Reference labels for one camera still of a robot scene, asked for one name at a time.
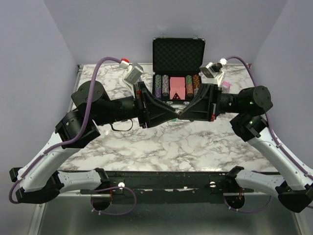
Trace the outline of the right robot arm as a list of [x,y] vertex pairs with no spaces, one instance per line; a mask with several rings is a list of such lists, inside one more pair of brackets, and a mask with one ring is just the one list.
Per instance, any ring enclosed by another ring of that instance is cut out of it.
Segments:
[[273,107],[269,90],[264,86],[225,94],[216,85],[201,84],[190,104],[178,118],[191,121],[214,121],[219,114],[235,113],[232,130],[244,142],[257,149],[279,172],[278,176],[232,168],[225,187],[235,192],[248,188],[265,193],[288,210],[302,212],[313,201],[313,170],[299,160],[270,128],[263,115]]

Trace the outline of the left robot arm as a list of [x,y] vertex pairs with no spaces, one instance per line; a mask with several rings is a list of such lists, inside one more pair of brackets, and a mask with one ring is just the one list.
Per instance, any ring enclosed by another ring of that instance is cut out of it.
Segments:
[[102,168],[63,172],[59,167],[100,136],[99,126],[136,118],[141,127],[151,128],[177,117],[175,109],[154,97],[143,82],[134,91],[134,96],[111,100],[100,82],[82,84],[71,96],[75,109],[56,125],[45,147],[26,166],[10,170],[10,202],[41,204],[67,191],[104,193],[110,188]]

